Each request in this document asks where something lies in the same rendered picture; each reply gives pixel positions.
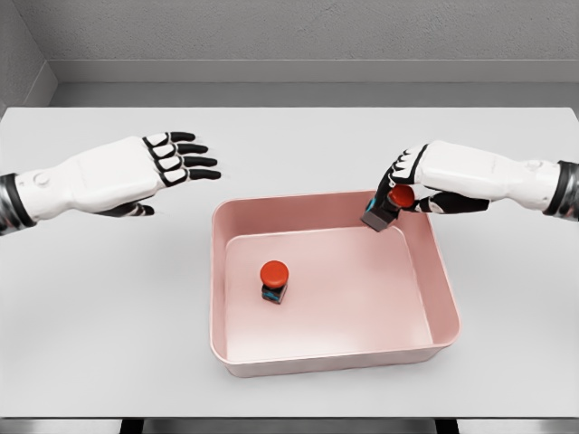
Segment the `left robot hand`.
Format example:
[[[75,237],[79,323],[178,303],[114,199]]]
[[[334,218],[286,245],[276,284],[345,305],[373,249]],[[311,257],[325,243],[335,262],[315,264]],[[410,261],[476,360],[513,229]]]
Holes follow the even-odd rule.
[[[108,217],[152,216],[143,201],[162,189],[189,181],[216,181],[222,174],[208,147],[189,132],[128,137],[73,158],[78,180],[73,208]]]

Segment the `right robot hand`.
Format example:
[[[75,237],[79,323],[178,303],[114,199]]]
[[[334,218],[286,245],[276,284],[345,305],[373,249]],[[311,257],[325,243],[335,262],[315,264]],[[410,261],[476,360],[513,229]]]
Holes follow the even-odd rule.
[[[386,170],[375,193],[374,208],[391,206],[397,185],[419,185],[432,192],[402,209],[408,212],[459,214],[483,212],[491,203],[492,176],[478,166],[482,152],[440,140],[404,150]]]

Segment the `red-button industrial switch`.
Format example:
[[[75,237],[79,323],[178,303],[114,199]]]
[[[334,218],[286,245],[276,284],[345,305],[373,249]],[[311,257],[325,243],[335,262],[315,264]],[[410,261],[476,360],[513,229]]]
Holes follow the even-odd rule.
[[[361,222],[376,232],[383,231],[398,218],[402,209],[411,207],[414,202],[413,188],[397,184],[388,191],[381,202],[375,196],[368,203]]]
[[[280,304],[288,287],[290,272],[284,262],[270,260],[260,270],[261,296],[272,303]]]

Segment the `pink plastic basket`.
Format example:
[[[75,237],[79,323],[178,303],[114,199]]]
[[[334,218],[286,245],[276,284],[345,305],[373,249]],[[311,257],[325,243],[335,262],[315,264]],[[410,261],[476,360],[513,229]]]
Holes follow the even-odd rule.
[[[210,342],[238,377],[419,363],[461,323],[430,219],[361,222],[368,191],[237,199],[214,211]],[[280,304],[260,270],[284,262]]]

